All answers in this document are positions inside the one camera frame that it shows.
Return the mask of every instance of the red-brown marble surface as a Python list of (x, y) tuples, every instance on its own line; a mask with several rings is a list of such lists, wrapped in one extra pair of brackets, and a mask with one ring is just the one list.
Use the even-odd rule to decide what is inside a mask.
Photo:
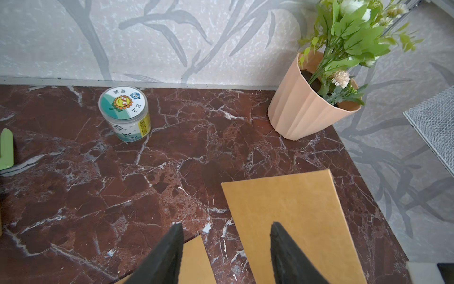
[(106, 88), (0, 86), (15, 163), (0, 172), (0, 283), (112, 283), (173, 222), (201, 234), (218, 283), (253, 283), (221, 182), (331, 169), (365, 276), (408, 283), (406, 256), (332, 127), (283, 139), (272, 91), (145, 89), (152, 133), (121, 142)]

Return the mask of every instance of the wire mesh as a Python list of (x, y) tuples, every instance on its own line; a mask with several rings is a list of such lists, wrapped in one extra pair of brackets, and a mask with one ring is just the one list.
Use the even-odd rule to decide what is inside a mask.
[(454, 176), (454, 86), (405, 111), (404, 115)]

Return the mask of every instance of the ribbed pink planter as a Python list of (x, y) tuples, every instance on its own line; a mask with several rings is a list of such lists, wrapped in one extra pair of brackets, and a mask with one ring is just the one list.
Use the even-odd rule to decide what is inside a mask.
[[(309, 55), (303, 67), (314, 73), (323, 54), (310, 54), (312, 55)], [(296, 55), (268, 107), (268, 117), (280, 135), (298, 140), (332, 125), (360, 108), (360, 104), (349, 101), (340, 103), (337, 108), (320, 97), (301, 75)]]

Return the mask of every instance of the cardboard sheet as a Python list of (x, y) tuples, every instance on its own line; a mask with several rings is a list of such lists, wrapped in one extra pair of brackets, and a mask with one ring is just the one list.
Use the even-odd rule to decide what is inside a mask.
[[(123, 284), (128, 278), (129, 276), (116, 284)], [(216, 284), (201, 236), (193, 238), (183, 246), (178, 284)]]
[(280, 222), (330, 284), (366, 284), (331, 172), (222, 184), (257, 284), (274, 284), (273, 221)]

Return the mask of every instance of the white object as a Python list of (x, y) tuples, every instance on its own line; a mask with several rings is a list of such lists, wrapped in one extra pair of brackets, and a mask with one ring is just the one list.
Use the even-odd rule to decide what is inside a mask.
[(445, 284), (435, 263), (407, 262), (413, 284)]
[(110, 88), (100, 96), (98, 107), (122, 141), (142, 139), (151, 130), (147, 97), (136, 88)]

